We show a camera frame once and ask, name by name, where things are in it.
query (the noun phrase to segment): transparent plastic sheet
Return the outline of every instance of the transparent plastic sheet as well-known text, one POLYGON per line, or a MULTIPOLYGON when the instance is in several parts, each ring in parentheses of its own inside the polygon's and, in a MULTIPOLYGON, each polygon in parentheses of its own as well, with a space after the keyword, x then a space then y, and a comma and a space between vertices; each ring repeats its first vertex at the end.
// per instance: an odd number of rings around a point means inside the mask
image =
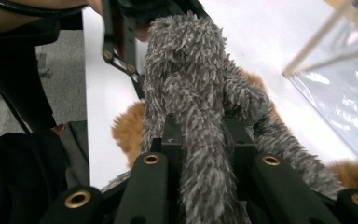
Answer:
POLYGON ((289 80, 358 155, 358 28, 342 19, 289 80))

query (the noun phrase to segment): stuffed animal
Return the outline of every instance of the stuffed animal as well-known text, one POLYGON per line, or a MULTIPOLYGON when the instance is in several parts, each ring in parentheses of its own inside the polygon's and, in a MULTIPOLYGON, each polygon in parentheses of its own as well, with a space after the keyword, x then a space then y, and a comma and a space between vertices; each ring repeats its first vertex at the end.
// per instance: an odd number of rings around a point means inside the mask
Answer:
MULTIPOLYGON (((233 148, 222 129, 228 110, 248 127, 259 151, 288 160, 311 189, 332 198, 342 189, 334 173, 291 135, 266 93, 241 76, 225 53, 222 30, 211 19, 190 13, 153 21, 145 64, 141 153, 149 151, 153 138, 162 136, 165 117, 174 114, 186 150, 179 189, 186 223, 245 223, 247 218, 237 200, 233 148)), ((129 175, 119 176, 105 189, 129 175)))

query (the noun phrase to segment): gray carpet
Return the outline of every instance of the gray carpet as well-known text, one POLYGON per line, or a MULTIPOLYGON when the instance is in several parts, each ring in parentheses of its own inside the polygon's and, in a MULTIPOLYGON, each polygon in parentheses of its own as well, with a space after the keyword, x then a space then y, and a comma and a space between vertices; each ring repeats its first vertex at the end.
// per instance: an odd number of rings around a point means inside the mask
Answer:
MULTIPOLYGON (((57 123, 85 120, 87 113, 83 31, 61 31, 55 43, 40 46, 36 52, 39 55, 46 54, 41 78, 57 123)), ((3 133, 23 133, 23 130, 5 102, 0 99, 0 135, 3 133)))

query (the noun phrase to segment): white tabletop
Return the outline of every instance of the white tabletop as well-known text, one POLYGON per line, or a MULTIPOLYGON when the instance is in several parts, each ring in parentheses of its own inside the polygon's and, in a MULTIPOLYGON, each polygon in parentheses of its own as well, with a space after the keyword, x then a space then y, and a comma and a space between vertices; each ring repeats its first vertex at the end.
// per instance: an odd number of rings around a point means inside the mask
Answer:
MULTIPOLYGON (((227 53, 238 66, 260 75, 283 121, 300 143, 324 163, 356 156, 282 76, 333 12, 323 0, 204 0, 214 22, 223 28, 227 53)), ((105 186, 128 170, 127 159, 111 134, 114 118, 138 101, 131 80, 102 57, 103 20, 83 13, 86 52, 87 112, 91 185, 105 186)))

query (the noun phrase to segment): gray plush toy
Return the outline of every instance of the gray plush toy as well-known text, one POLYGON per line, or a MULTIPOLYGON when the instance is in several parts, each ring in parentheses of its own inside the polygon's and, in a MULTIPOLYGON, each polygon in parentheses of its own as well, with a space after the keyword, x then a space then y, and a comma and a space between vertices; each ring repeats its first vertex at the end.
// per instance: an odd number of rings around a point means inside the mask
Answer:
MULTIPOLYGON (((271 114, 268 96, 240 76, 225 53, 222 30, 195 15, 156 19, 149 30, 144 83, 142 152, 162 136, 165 117, 173 113, 182 127, 186 161, 180 180, 186 223, 245 223, 231 167, 232 147, 222 117, 234 111, 250 127, 259 151, 288 160, 314 190, 336 197, 337 178, 308 154, 285 125, 271 114)), ((111 183, 112 188, 129 173, 111 183)))

